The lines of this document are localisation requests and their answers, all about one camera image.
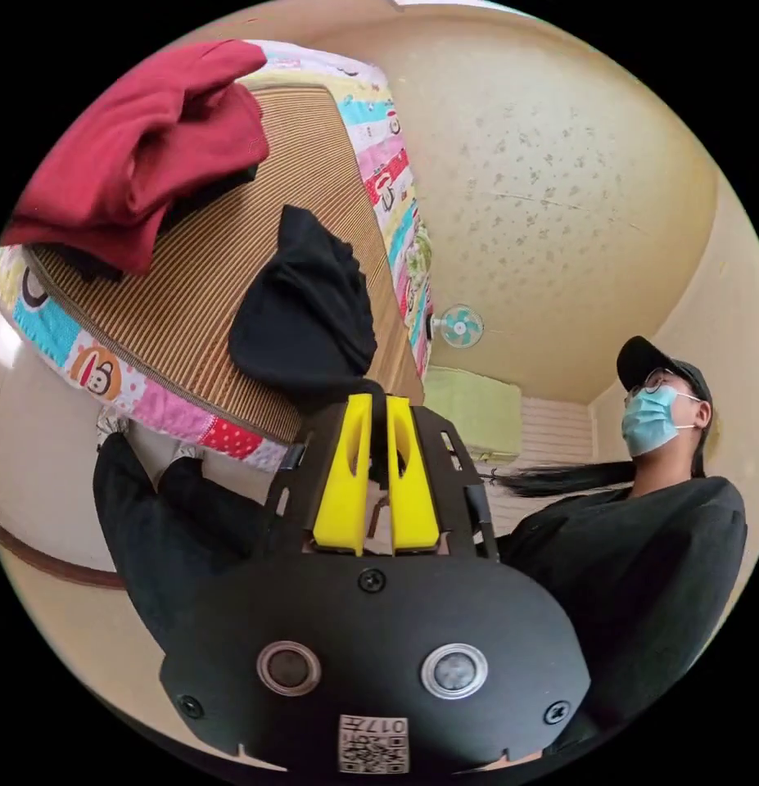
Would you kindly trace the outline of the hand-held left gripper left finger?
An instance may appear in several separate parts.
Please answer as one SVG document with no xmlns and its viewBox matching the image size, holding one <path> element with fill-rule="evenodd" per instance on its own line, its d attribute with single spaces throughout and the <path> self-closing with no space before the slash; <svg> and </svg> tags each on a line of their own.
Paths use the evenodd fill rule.
<svg viewBox="0 0 759 786">
<path fill-rule="evenodd" d="M 372 411 L 368 393 L 352 395 L 346 403 L 312 530 L 319 550 L 363 555 Z"/>
</svg>

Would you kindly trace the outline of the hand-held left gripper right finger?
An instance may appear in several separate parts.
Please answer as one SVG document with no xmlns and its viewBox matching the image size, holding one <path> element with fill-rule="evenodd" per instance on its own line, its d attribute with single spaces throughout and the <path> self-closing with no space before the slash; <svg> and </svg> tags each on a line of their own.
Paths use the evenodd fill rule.
<svg viewBox="0 0 759 786">
<path fill-rule="evenodd" d="M 409 400 L 386 398 L 388 499 L 393 553 L 433 552 L 440 528 Z"/>
</svg>

